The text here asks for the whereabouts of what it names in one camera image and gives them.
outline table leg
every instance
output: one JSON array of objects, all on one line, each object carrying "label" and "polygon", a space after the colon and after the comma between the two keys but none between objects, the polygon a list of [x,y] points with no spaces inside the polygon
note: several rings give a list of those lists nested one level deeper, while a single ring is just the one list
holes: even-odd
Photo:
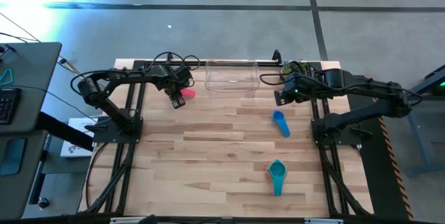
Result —
[{"label": "table leg", "polygon": [[39,113],[37,125],[35,128],[47,130],[51,135],[66,140],[78,147],[82,147],[85,150],[93,150],[92,137],[68,126],[63,122],[60,122],[59,120],[50,115],[47,115],[46,113]]}]

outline black desk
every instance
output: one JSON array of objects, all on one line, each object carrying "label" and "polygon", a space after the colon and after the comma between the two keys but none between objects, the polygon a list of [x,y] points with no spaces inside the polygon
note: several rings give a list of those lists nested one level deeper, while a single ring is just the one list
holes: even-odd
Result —
[{"label": "black desk", "polygon": [[48,133],[87,150],[92,150],[92,138],[40,112],[62,44],[0,45],[5,49],[10,46],[10,50],[1,56],[3,62],[0,63],[0,74],[7,68],[13,71],[14,81],[7,88],[17,86],[22,89],[12,124],[0,126],[0,162],[9,140],[26,139],[20,172],[0,176],[0,219],[9,219],[22,217]]}]

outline blue scoop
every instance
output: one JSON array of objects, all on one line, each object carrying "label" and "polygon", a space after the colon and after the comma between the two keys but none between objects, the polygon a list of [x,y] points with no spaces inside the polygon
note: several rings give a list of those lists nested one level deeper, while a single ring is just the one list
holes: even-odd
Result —
[{"label": "blue scoop", "polygon": [[289,127],[287,126],[286,118],[284,118],[283,112],[281,112],[280,110],[273,111],[272,119],[278,124],[278,127],[283,132],[284,137],[289,137],[291,135]]},{"label": "blue scoop", "polygon": [[269,172],[270,178],[272,179],[273,195],[281,196],[281,193],[283,191],[284,178],[287,174],[286,166],[282,161],[276,159],[269,164],[267,171]]}]

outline pink object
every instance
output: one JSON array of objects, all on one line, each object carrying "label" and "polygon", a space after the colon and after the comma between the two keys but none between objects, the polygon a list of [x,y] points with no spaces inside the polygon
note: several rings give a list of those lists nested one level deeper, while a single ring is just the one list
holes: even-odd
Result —
[{"label": "pink object", "polygon": [[181,94],[185,99],[191,99],[194,98],[196,95],[196,92],[194,90],[191,90],[189,88],[184,88],[181,90]]}]

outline keyboard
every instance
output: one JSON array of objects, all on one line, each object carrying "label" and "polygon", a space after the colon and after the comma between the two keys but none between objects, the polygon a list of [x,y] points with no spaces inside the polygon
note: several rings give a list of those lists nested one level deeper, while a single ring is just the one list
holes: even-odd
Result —
[{"label": "keyboard", "polygon": [[20,101],[20,88],[0,89],[0,125],[10,125]]}]

